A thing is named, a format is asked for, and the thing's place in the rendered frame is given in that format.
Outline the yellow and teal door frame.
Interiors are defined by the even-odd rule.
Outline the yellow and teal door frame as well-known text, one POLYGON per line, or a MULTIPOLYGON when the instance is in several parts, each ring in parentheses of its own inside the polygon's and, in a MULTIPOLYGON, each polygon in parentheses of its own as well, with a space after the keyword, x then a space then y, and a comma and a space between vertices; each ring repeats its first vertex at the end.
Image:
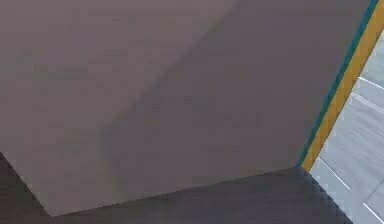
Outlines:
POLYGON ((370 0, 297 166, 309 172, 384 29, 384 0, 370 0))

